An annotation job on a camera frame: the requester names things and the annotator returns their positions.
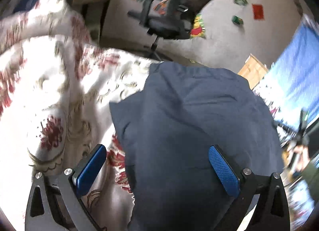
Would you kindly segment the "dark navy padded jacket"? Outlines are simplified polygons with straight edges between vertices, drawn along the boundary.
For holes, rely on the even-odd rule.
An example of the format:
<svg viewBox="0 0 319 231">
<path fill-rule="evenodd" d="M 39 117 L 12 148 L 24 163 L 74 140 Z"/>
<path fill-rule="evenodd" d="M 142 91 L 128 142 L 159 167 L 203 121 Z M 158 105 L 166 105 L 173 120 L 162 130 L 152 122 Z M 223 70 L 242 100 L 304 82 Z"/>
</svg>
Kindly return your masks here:
<svg viewBox="0 0 319 231">
<path fill-rule="evenodd" d="M 283 169 L 269 108 L 227 69 L 154 63 L 143 90 L 110 112 L 135 196 L 128 230 L 212 230 L 232 203 L 213 145 L 255 174 Z"/>
</svg>

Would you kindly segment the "floral white red bedspread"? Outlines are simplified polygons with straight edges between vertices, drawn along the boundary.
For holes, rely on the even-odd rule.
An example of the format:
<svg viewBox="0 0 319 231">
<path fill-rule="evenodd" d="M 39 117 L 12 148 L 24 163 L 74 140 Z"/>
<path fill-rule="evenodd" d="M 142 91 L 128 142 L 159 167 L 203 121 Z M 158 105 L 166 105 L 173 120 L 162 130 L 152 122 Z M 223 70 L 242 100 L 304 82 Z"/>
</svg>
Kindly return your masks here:
<svg viewBox="0 0 319 231">
<path fill-rule="evenodd" d="M 103 230 L 127 229 L 135 199 L 109 104 L 141 91 L 150 65 L 95 46 L 66 0 L 1 21 L 1 210 L 16 230 L 35 174 L 75 167 L 99 143 L 107 160 L 82 200 Z"/>
</svg>

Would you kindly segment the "blue starry curtain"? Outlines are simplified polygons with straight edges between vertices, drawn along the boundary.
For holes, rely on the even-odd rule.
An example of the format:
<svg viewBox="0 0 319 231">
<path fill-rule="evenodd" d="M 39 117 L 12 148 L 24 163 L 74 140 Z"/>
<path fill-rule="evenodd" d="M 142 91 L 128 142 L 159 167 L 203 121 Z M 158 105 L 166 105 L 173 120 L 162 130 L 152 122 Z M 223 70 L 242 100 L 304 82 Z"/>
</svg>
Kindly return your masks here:
<svg viewBox="0 0 319 231">
<path fill-rule="evenodd" d="M 274 118 L 298 129 L 301 110 L 318 118 L 318 23 L 303 15 L 290 44 L 254 87 Z"/>
</svg>

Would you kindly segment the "Winnie the Pooh poster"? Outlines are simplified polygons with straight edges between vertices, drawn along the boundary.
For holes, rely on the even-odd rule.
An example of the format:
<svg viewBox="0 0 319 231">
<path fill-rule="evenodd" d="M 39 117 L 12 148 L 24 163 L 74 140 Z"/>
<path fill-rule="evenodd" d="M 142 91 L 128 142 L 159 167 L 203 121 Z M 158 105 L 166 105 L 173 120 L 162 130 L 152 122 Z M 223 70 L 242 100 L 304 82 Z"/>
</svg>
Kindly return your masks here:
<svg viewBox="0 0 319 231">
<path fill-rule="evenodd" d="M 204 21 L 202 18 L 202 14 L 197 14 L 194 20 L 193 28 L 190 32 L 190 38 L 200 37 L 205 39 L 206 38 L 206 29 L 204 26 Z"/>
</svg>

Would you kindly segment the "cartoon character poster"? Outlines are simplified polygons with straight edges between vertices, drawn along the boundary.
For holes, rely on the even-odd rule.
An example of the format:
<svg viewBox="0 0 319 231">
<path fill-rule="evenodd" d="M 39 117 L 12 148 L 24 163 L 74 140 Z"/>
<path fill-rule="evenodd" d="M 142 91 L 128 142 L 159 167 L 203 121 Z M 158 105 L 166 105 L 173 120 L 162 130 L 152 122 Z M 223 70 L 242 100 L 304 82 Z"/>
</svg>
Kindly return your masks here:
<svg viewBox="0 0 319 231">
<path fill-rule="evenodd" d="M 161 0 L 155 7 L 154 11 L 159 15 L 165 15 L 170 0 Z"/>
</svg>

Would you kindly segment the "black mesh office chair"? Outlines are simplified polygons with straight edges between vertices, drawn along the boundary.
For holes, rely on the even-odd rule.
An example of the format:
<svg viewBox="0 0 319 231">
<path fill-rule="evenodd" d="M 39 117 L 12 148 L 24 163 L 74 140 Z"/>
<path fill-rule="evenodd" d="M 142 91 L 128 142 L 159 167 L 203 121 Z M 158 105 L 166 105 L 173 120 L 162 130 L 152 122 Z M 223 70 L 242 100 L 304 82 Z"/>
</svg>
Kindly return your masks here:
<svg viewBox="0 0 319 231">
<path fill-rule="evenodd" d="M 128 51 L 156 61 L 171 61 L 172 59 L 167 55 L 157 52 L 159 39 L 190 39 L 196 15 L 212 0 L 168 0 L 163 15 L 151 15 L 151 5 L 154 1 L 144 0 L 140 12 L 129 10 L 127 13 L 128 17 L 137 20 L 140 26 L 147 29 L 149 36 L 156 36 L 154 42 L 150 47 L 144 46 L 142 49 Z"/>
</svg>

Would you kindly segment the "green box on wall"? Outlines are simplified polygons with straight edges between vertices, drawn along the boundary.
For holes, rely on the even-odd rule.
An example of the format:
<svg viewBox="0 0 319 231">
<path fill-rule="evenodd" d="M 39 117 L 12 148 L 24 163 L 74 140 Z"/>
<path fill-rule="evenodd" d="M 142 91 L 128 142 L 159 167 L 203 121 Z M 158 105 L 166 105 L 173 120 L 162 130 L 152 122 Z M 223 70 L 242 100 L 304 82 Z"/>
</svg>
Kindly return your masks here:
<svg viewBox="0 0 319 231">
<path fill-rule="evenodd" d="M 231 19 L 232 23 L 235 24 L 235 25 L 238 25 L 238 26 L 243 26 L 244 22 L 243 22 L 243 19 L 234 15 Z"/>
</svg>

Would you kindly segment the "red paper on wall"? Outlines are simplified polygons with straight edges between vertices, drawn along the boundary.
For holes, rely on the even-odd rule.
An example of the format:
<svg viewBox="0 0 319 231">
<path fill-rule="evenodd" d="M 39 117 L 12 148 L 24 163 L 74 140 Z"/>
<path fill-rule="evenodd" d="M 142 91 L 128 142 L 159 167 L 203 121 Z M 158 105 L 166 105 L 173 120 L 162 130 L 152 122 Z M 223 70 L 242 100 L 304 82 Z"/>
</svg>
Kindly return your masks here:
<svg viewBox="0 0 319 231">
<path fill-rule="evenodd" d="M 264 10 L 261 4 L 252 4 L 254 20 L 264 20 Z"/>
</svg>

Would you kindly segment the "green card on wall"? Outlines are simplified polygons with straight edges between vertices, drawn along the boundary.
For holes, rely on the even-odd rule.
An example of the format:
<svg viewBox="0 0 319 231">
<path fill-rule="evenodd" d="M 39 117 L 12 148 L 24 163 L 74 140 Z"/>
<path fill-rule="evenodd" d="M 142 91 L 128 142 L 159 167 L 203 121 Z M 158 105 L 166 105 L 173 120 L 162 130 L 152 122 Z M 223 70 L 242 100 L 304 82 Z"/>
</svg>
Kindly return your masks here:
<svg viewBox="0 0 319 231">
<path fill-rule="evenodd" d="M 248 1 L 247 0 L 233 0 L 234 4 L 237 4 L 239 6 L 247 6 Z"/>
</svg>

